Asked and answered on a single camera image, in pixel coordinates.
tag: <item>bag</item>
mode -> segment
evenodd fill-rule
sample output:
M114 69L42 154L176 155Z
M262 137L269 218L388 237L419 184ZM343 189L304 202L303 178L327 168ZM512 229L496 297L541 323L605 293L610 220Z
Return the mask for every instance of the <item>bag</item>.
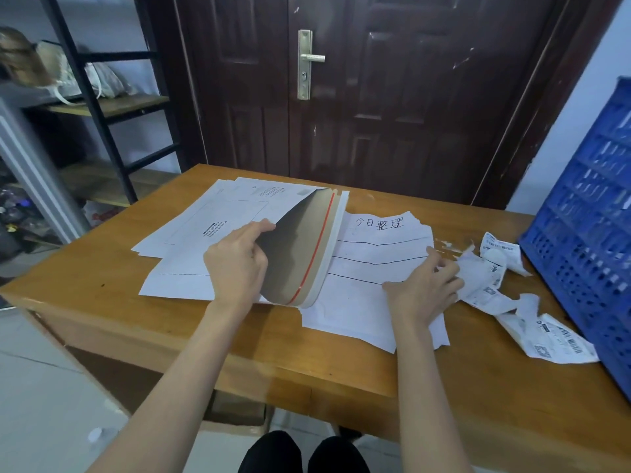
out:
M40 41L35 50L46 71L54 80L54 83L46 86L46 89L65 104L78 104L66 99L70 96L80 95L82 92L61 46L48 41ZM86 63L85 72L97 98L115 98L119 94L127 92L121 79L105 63Z

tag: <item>plastic crate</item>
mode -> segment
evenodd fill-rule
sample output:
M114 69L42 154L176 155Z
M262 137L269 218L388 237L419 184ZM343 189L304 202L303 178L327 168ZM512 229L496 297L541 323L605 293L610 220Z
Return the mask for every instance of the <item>plastic crate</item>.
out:
M631 400L631 78L519 244Z

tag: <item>door lock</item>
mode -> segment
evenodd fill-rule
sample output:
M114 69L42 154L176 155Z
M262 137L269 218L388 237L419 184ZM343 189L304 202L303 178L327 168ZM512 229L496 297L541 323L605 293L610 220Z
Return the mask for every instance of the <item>door lock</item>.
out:
M324 63L326 56L311 54L313 32L298 31L298 99L307 101L311 97L311 63Z

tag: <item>left hand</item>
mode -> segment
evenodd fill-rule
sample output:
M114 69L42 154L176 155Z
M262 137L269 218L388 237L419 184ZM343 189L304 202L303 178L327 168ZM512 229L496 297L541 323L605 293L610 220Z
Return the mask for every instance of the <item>left hand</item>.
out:
M214 302L247 313L258 300L268 258L255 241L275 228L267 219L250 222L208 248L204 263L215 290Z

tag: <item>white wall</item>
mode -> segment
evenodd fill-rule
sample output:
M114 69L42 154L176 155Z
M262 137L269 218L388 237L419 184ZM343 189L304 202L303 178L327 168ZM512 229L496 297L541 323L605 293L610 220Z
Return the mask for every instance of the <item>white wall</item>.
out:
M631 76L631 0L624 0L507 211L536 214L596 120L619 76Z
M146 50L134 0L59 0L75 43L91 52ZM32 43L57 41L39 0L0 0L0 26L20 30ZM108 63L128 84L143 93L158 93L149 60ZM90 157L109 159L90 118L81 118L88 138L83 139ZM111 126L122 159L130 163L172 143L164 112ZM148 166L179 173L175 153Z

